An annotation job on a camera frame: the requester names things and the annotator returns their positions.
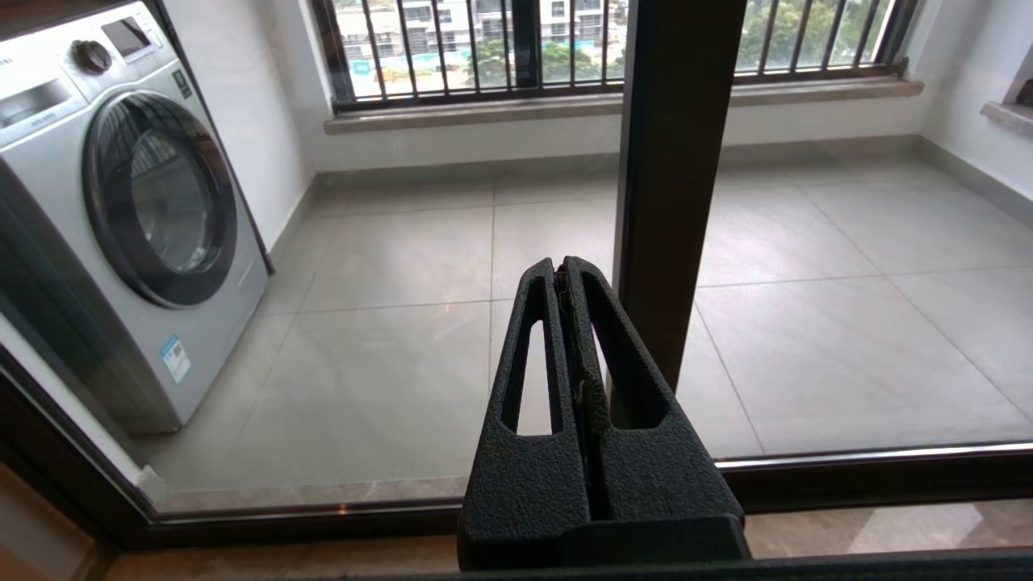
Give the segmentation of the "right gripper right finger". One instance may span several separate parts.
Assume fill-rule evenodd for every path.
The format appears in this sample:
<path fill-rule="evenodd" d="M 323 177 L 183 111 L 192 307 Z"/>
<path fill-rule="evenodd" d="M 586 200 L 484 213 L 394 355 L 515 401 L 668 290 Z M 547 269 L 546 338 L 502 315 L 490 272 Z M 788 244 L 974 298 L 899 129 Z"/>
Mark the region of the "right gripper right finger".
<path fill-rule="evenodd" d="M 589 497 L 606 520 L 726 518 L 744 511 L 608 280 L 563 262 L 563 322 Z"/>

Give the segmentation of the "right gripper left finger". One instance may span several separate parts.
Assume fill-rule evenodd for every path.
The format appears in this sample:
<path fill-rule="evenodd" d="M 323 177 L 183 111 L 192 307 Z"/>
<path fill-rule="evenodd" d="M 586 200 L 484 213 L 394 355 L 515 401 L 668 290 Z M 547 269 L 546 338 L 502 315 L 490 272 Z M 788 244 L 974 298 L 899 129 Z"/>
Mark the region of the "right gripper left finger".
<path fill-rule="evenodd" d="M 545 342 L 552 430 L 521 435 L 521 394 L 535 324 L 542 326 Z M 545 258 L 521 275 L 516 288 L 458 515 L 458 565 L 463 571 L 560 565 L 563 537 L 589 517 L 556 271 Z"/>

